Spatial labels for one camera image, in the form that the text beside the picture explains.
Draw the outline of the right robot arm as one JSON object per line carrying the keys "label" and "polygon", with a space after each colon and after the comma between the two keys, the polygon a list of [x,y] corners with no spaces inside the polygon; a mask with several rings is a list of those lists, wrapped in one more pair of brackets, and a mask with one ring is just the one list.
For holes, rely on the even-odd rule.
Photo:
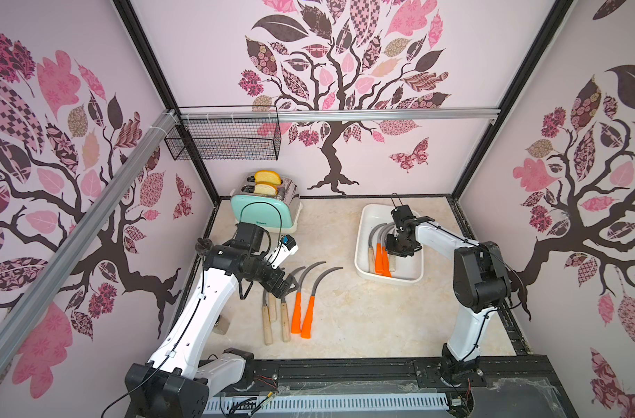
{"label": "right robot arm", "polygon": [[480,367],[488,323],[511,294],[508,265],[494,242],[469,240],[431,217],[415,216],[408,205],[394,207],[391,215],[395,232],[385,239],[389,254],[412,257],[430,247],[453,262],[453,293],[460,310],[442,347],[438,374],[444,383],[459,386]]}

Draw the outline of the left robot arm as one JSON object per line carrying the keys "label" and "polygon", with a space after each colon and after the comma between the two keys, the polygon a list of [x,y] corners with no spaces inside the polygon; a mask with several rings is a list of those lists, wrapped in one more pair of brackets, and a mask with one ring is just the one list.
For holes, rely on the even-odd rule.
{"label": "left robot arm", "polygon": [[244,282],[257,283],[277,298],[295,290],[296,280],[281,265],[298,252],[298,243],[291,235],[281,235],[275,247],[263,252],[267,234],[261,226],[241,222],[234,237],[221,245],[204,238],[197,241],[201,278],[159,348],[127,372],[127,417],[200,417],[208,401],[223,390],[253,386],[252,353],[229,348],[207,363],[201,356],[230,297],[248,296]]}

